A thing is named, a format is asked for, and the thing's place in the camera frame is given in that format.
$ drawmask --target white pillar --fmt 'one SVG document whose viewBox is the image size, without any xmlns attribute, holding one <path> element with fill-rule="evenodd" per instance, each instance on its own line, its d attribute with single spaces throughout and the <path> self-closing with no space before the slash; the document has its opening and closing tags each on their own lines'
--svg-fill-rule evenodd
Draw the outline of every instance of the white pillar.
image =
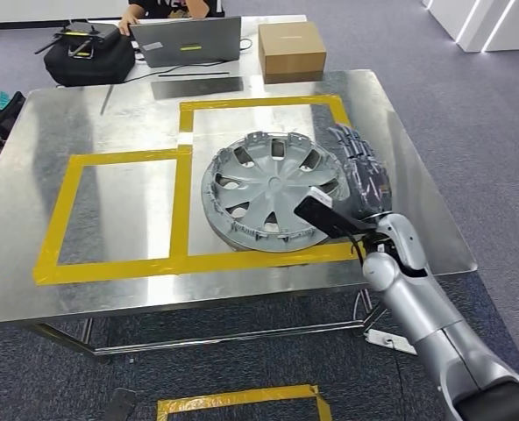
<svg viewBox="0 0 519 421">
<path fill-rule="evenodd" d="M 467 53 L 519 50 L 519 0 L 422 0 Z"/>
</svg>

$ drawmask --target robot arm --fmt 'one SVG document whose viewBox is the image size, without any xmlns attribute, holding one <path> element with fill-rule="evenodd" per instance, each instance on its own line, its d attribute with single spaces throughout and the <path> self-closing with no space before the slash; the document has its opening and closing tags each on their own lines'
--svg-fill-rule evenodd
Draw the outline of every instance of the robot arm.
<svg viewBox="0 0 519 421">
<path fill-rule="evenodd" d="M 519 420 L 519 375 L 486 347 L 446 296 L 409 220 L 388 214 L 376 231 L 391 244 L 368 253 L 364 276 L 382 293 L 417 351 L 444 401 L 447 419 Z"/>
<path fill-rule="evenodd" d="M 418 233 L 391 210 L 386 170 L 358 133 L 330 129 L 343 147 L 350 196 L 312 188 L 295 213 L 330 238 L 362 234 L 363 274 L 404 329 L 444 402 L 448 421 L 519 421 L 519 375 L 486 347 L 431 273 Z"/>
</svg>

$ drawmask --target metal table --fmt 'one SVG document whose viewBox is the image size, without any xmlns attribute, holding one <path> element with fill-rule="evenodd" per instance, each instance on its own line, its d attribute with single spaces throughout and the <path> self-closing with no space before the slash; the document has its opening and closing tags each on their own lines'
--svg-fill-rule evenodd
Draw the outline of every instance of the metal table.
<svg viewBox="0 0 519 421">
<path fill-rule="evenodd" d="M 71 155 L 148 151 L 192 143 L 188 251 L 190 255 L 229 253 L 230 249 L 208 225 L 201 202 L 203 170 L 217 151 L 248 132 L 294 131 L 310 136 L 339 158 L 341 148 L 327 133 L 333 116 L 324 103 L 198 110 L 192 119 L 192 133 L 188 137 L 189 133 L 179 130 L 180 103 L 327 94 L 340 97 L 348 119 L 385 162 L 391 178 L 394 210 L 413 222 L 435 275 L 477 268 L 382 87 L 368 70 L 327 73 L 321 82 L 265 86 L 261 76 L 251 76 L 42 89 L 29 95 L 0 157 L 0 324 L 29 326 L 48 339 L 97 358 L 371 325 L 381 314 L 381 308 L 371 311 L 365 323 L 100 349 L 88 345 L 91 319 L 81 340 L 46 325 L 66 318 L 214 305 L 220 300 L 362 289 L 365 284 L 359 265 L 351 260 L 49 286 L 36 285 L 33 279 L 33 268 Z M 73 197 L 58 263 L 168 256 L 176 165 L 175 161 L 143 161 L 85 167 Z M 369 312 L 368 296 L 362 298 Z"/>
</svg>

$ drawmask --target floor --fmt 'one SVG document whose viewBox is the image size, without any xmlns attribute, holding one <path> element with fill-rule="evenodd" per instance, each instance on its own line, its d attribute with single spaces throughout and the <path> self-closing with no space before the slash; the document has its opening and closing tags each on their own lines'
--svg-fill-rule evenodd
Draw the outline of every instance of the floor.
<svg viewBox="0 0 519 421">
<path fill-rule="evenodd" d="M 463 276 L 456 288 L 446 285 L 450 296 L 489 344 L 519 369 L 519 52 L 465 54 L 419 0 L 224 4 L 233 15 L 305 13 L 326 42 L 327 70 L 376 71 L 480 266 L 478 275 Z M 51 34 L 47 29 L 0 32 L 0 89 L 27 92 L 53 86 L 41 57 L 33 55 Z M 271 314 L 305 323 L 324 313 L 326 306 L 334 309 L 336 317 L 345 317 L 346 298 L 258 303 L 250 311 L 260 326 L 272 320 Z M 235 310 L 218 310 L 214 318 L 223 320 L 225 327 L 244 323 L 244 311 L 231 311 Z M 194 310 L 172 317 L 209 316 Z M 149 319 L 132 318 L 125 324 L 148 329 L 145 321 Z M 104 327 L 119 329 L 117 321 L 100 322 L 102 332 Z M 185 333 L 193 334 L 196 324 L 191 325 L 186 324 Z M 377 364 L 365 364 L 369 358 L 365 352 Z M 440 417 L 440 407 L 420 367 L 408 356 L 398 358 L 406 368 L 404 382 L 411 414 L 407 419 Z M 284 361 L 284 367 L 276 369 L 270 364 L 274 360 Z M 334 419 L 402 415 L 401 403 L 394 397 L 398 383 L 393 357 L 347 334 L 212 347 L 202 353 L 149 354 L 109 367 L 91 364 L 5 328 L 0 331 L 0 419 L 101 419 L 116 387 L 140 391 L 142 402 L 135 419 L 151 419 L 156 398 L 299 382 L 320 383 L 322 394 L 325 389 L 328 402 L 336 408 Z M 189 379 L 189 368 L 195 382 Z M 40 404 L 44 399 L 47 408 Z M 296 408 L 287 408 L 289 419 Z M 213 414 L 211 419 L 217 416 L 223 417 Z"/>
</svg>

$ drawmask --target person's hand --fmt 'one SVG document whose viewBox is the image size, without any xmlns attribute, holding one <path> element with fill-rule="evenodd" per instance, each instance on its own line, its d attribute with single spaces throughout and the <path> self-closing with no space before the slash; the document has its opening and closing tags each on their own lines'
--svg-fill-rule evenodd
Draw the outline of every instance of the person's hand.
<svg viewBox="0 0 519 421">
<path fill-rule="evenodd" d="M 126 11 L 123 14 L 122 20 L 119 21 L 119 32 L 123 35 L 129 35 L 129 26 L 138 24 L 138 19 L 137 19 L 132 12 Z"/>
</svg>

